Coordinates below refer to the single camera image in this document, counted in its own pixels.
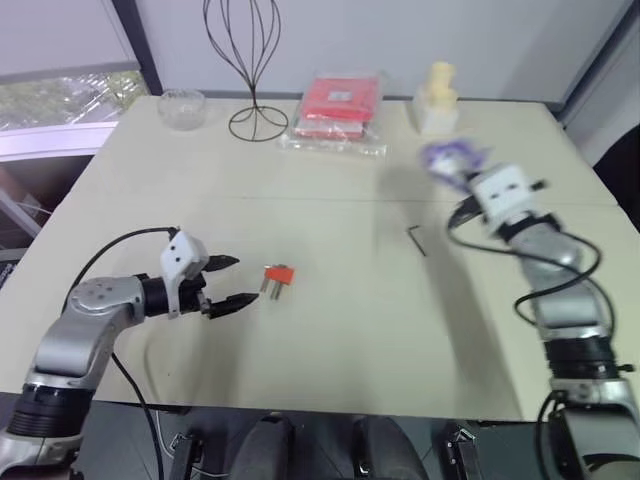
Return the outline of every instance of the wire hat stand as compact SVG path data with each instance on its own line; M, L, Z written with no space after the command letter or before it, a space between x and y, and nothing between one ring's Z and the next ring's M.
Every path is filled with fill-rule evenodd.
M247 0L251 16L251 57L243 58L234 38L231 24L231 0L219 0L219 13L222 19L222 39L216 40L209 24L209 10L212 0L203 0L202 16L209 42L218 56L240 75L249 89L251 105L234 113L229 119L229 132L236 138L247 142L266 142L279 137L289 126L289 118L280 109L260 105L257 89L265 68L273 57L282 33L282 19L275 0ZM259 2L269 5L267 16L262 12Z

